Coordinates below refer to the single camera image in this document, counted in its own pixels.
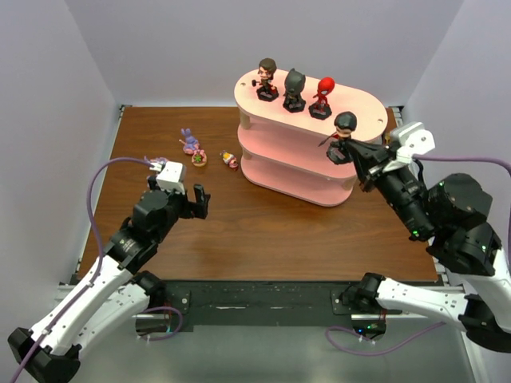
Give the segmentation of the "purple bunny toy lying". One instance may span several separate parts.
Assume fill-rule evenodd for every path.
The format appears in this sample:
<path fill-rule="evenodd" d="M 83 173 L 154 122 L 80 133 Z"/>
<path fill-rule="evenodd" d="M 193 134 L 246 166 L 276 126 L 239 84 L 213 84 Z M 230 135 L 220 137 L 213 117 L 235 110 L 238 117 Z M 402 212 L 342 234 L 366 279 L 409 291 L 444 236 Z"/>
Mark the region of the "purple bunny toy lying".
<path fill-rule="evenodd" d="M 168 159 L 165 157 L 149 159 L 145 156 L 144 161 L 150 165 L 150 168 L 163 168 L 168 163 Z"/>

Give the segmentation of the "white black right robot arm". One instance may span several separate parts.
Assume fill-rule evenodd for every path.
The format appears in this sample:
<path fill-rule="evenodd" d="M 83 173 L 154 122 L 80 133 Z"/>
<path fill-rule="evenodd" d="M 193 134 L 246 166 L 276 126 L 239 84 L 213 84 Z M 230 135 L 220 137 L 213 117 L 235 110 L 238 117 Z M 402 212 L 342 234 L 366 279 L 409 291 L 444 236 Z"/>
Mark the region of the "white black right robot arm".
<path fill-rule="evenodd" d="M 348 139 L 340 151 L 354 164 L 361 189 L 378 190 L 400 218 L 410 240 L 426 251 L 474 293 L 441 293 L 366 273 L 340 294 L 339 301 L 365 313 L 400 310 L 451 325 L 477 345 L 510 351 L 510 272 L 501 239 L 487 221 L 492 197 L 470 175 L 455 173 L 432 188 L 406 164 L 389 169 L 396 143 L 381 146 Z"/>

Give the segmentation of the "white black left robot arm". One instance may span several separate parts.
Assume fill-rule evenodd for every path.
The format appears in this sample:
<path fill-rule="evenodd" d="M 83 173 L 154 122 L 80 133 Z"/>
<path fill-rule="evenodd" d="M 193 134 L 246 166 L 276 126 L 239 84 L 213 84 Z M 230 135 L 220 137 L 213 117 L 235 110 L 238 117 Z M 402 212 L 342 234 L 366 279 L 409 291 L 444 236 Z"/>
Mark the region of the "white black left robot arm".
<path fill-rule="evenodd" d="M 21 369 L 38 382 L 69 382 L 104 337 L 135 314 L 151 312 L 163 283 L 141 268 L 178 219 L 205 219 L 211 196 L 149 190 L 111 236 L 89 273 L 42 320 L 17 328 L 8 343 Z"/>

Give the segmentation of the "red spider hero figurine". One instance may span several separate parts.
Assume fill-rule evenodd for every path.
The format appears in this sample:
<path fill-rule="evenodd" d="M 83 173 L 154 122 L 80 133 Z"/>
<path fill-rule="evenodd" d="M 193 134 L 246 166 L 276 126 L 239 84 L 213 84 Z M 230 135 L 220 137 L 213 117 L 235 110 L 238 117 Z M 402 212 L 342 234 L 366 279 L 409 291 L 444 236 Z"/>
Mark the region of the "red spider hero figurine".
<path fill-rule="evenodd" d="M 328 95 L 334 88 L 335 81 L 332 77 L 324 77 L 319 81 L 316 94 L 314 95 L 315 102 L 308 108 L 311 117 L 319 120 L 326 120 L 331 115 Z"/>

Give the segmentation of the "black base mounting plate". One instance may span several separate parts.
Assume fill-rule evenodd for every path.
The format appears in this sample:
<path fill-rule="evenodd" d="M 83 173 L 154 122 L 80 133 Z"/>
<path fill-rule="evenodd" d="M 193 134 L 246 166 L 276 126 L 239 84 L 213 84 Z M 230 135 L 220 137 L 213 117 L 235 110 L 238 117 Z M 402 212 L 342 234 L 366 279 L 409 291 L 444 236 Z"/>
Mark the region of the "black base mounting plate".
<path fill-rule="evenodd" d="M 178 281 L 157 287 L 149 308 L 167 306 L 183 315 L 183 331 L 197 326 L 350 325 L 377 318 L 343 303 L 348 282 Z"/>

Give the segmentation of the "purple bunny toy upright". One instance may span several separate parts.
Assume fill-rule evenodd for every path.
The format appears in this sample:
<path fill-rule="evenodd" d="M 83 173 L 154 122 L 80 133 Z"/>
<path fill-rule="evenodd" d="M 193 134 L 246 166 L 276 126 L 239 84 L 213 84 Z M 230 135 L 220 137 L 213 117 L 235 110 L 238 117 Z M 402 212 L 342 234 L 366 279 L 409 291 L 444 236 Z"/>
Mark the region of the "purple bunny toy upright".
<path fill-rule="evenodd" d="M 192 155 L 195 151 L 200 149 L 200 143 L 191 132 L 190 128 L 182 128 L 180 130 L 182 139 L 179 142 L 183 145 L 183 152 L 187 155 Z"/>

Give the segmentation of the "pink donut toy green star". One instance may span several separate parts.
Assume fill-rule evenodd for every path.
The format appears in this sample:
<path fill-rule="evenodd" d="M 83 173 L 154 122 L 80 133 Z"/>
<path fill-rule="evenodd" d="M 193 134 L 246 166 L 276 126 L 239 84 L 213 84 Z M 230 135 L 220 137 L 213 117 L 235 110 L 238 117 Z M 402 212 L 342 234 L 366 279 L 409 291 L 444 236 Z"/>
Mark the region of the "pink donut toy green star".
<path fill-rule="evenodd" d="M 205 166 L 208 162 L 208 157 L 207 157 L 205 150 L 203 150 L 203 149 L 195 150 L 192 153 L 191 161 L 195 167 L 200 168 L 200 167 Z"/>

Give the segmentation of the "black-haired figurine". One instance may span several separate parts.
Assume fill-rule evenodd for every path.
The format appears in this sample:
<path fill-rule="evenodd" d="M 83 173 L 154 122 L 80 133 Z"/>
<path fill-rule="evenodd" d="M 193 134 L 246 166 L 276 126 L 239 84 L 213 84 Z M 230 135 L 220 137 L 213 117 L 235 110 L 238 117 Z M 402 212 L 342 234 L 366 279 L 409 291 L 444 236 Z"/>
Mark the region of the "black-haired figurine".
<path fill-rule="evenodd" d="M 318 144 L 321 147 L 329 141 L 326 155 L 333 164 L 340 165 L 351 162 L 351 155 L 347 152 L 345 142 L 351 138 L 357 124 L 357 117 L 353 112 L 338 114 L 334 120 L 335 131 Z"/>

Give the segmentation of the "brown-haired hero figurine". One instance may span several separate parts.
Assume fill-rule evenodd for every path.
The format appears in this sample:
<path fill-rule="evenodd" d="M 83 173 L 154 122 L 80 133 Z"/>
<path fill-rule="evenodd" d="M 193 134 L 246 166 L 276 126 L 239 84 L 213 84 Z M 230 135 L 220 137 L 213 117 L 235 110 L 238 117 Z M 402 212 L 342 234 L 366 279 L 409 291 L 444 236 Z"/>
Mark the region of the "brown-haired hero figurine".
<path fill-rule="evenodd" d="M 274 59 L 266 57 L 259 62 L 259 80 L 253 79 L 257 97 L 262 101 L 272 102 L 279 96 L 278 89 L 272 84 L 277 65 Z"/>

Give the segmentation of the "pink yellow character toy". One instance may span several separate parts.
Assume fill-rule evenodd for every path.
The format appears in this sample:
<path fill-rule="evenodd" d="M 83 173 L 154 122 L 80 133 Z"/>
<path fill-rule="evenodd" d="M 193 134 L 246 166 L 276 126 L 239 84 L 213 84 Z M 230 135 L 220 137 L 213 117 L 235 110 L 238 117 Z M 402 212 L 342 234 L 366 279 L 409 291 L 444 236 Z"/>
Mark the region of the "pink yellow character toy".
<path fill-rule="evenodd" d="M 223 150 L 220 153 L 221 160 L 232 170 L 237 170 L 239 168 L 239 162 L 236 156 L 230 152 Z"/>

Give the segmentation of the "black bat-masked figurine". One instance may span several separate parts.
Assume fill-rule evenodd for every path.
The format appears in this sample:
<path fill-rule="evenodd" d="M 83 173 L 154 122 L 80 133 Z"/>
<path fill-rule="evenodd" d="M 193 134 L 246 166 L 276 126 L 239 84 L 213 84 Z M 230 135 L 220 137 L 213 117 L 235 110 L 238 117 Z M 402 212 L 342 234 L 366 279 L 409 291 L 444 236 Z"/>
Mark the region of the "black bat-masked figurine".
<path fill-rule="evenodd" d="M 305 88 L 306 76 L 292 68 L 284 80 L 284 101 L 283 107 L 290 113 L 302 112 L 305 109 L 306 101 L 302 98 L 302 91 Z"/>

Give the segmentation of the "pink three-tier oval shelf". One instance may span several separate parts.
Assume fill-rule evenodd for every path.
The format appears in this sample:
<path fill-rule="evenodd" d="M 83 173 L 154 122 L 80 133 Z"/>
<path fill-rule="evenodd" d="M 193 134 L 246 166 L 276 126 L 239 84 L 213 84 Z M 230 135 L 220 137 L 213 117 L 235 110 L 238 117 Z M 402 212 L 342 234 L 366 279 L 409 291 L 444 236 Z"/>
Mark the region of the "pink three-tier oval shelf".
<path fill-rule="evenodd" d="M 353 164 L 331 163 L 326 155 L 327 144 L 320 147 L 319 143 L 335 131 L 334 119 L 342 112 L 356 115 L 356 140 L 375 142 L 387 126 L 386 108 L 364 90 L 336 84 L 327 95 L 332 115 L 326 120 L 315 119 L 308 107 L 314 102 L 320 79 L 307 76 L 302 92 L 306 107 L 302 112 L 290 113 L 283 107 L 287 73 L 276 70 L 273 83 L 279 98 L 273 101 L 260 100 L 256 93 L 259 86 L 252 86 L 253 80 L 259 80 L 258 69 L 245 73 L 236 82 L 242 173 L 261 187 L 319 206 L 338 206 L 352 193 L 355 168 Z"/>

